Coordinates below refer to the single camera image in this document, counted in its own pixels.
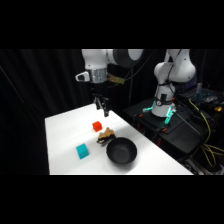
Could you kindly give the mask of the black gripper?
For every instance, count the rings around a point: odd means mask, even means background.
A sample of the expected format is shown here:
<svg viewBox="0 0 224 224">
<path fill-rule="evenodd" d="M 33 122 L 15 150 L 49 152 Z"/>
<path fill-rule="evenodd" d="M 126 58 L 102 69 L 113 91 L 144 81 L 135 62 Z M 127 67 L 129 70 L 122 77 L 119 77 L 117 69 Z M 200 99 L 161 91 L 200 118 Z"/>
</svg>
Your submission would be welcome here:
<svg viewBox="0 0 224 224">
<path fill-rule="evenodd" d="M 99 98 L 102 98 L 102 108 L 104 110 L 104 116 L 109 116 L 109 110 L 108 110 L 108 98 L 106 97 L 107 94 L 107 83 L 91 83 L 91 92 L 94 97 L 94 103 L 96 105 L 96 109 L 101 109 L 101 101 Z"/>
</svg>

